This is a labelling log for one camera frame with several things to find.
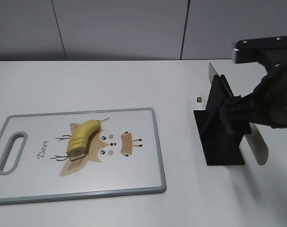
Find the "cutting board handle hole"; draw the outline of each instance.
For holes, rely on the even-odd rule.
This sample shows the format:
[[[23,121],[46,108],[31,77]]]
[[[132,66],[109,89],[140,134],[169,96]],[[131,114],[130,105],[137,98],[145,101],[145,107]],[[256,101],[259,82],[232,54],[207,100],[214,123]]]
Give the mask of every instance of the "cutting board handle hole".
[[[0,158],[0,175],[12,173],[18,163],[27,139],[27,134],[19,131],[10,136]]]

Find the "knife blade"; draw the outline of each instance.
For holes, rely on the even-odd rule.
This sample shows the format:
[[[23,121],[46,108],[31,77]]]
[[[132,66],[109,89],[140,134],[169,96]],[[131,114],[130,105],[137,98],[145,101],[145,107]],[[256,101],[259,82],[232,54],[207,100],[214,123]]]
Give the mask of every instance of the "knife blade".
[[[217,71],[215,70],[213,65],[211,63],[209,63],[209,81],[210,81],[210,84],[212,84],[215,75],[219,75],[219,74],[217,73]]]
[[[248,142],[249,147],[252,150],[253,155],[259,165],[264,165],[267,162],[269,151],[264,141],[260,131],[257,129],[257,126],[253,123],[249,124],[252,130],[252,133],[245,134],[245,138]]]

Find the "deer illustration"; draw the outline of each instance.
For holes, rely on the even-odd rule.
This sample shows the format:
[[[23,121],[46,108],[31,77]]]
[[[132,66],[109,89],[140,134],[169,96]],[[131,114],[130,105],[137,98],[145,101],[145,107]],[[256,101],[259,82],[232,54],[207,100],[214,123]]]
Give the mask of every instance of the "deer illustration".
[[[76,124],[76,123],[70,124],[72,134],[79,125],[80,124]],[[87,164],[88,161],[101,162],[98,157],[99,151],[101,150],[101,152],[104,152],[102,148],[116,145],[116,143],[105,143],[102,140],[100,140],[100,134],[103,131],[104,130],[101,129],[90,136],[88,140],[89,146],[87,147],[87,150],[85,152],[86,154],[85,157],[77,159],[75,161],[68,160],[69,158],[68,156],[55,155],[55,157],[51,158],[51,159],[56,159],[56,161],[67,160],[62,168],[62,171],[60,172],[60,176],[66,176],[74,172],[77,172],[78,170],[82,169]],[[57,138],[57,139],[58,140],[70,139],[70,135],[63,135],[61,138]]]
[[[74,130],[79,126],[80,124],[72,123],[70,124],[71,132],[73,134]],[[105,154],[105,151],[103,148],[107,146],[115,146],[116,143],[105,143],[102,140],[105,139],[104,136],[101,137],[100,140],[100,135],[104,130],[101,129],[94,134],[92,134],[88,140],[88,147],[85,152],[85,156],[83,158],[70,161],[69,156],[58,156],[55,155],[55,157],[52,157],[51,159],[55,159],[56,161],[65,161],[65,164],[62,168],[62,171],[60,172],[60,176],[67,176],[72,173],[75,173],[82,169],[88,161],[91,162],[99,162],[101,163],[102,161],[99,159],[99,153],[100,154]],[[70,139],[70,135],[62,135],[61,138],[56,138],[58,141],[60,140],[67,140]],[[142,141],[142,139],[137,139],[137,140],[132,140],[132,134],[130,132],[125,132],[121,136],[122,138],[122,148],[121,148],[121,153],[128,157],[132,155],[132,147],[142,147],[142,144],[140,145],[134,145],[133,142],[135,141]]]

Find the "cutting board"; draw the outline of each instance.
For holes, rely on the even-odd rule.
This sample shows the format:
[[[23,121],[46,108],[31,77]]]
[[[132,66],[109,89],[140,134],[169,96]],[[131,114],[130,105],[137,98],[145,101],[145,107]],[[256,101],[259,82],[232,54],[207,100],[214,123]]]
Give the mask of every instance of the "cutting board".
[[[72,132],[87,120],[106,118],[89,139],[90,152],[71,162],[66,152]],[[165,190],[152,108],[13,115],[1,129],[0,204]]]

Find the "white table surface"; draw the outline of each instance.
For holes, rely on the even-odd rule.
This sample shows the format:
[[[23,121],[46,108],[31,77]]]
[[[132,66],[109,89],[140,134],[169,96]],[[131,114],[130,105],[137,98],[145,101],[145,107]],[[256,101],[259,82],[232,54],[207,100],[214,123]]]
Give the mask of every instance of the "white table surface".
[[[235,95],[265,75],[255,63],[211,62]],[[246,165],[206,166],[192,111],[208,95],[208,63],[0,62],[0,129],[12,114],[153,107],[167,183],[161,194],[0,206],[0,227],[287,227],[287,129],[258,126],[265,166],[245,139]]]

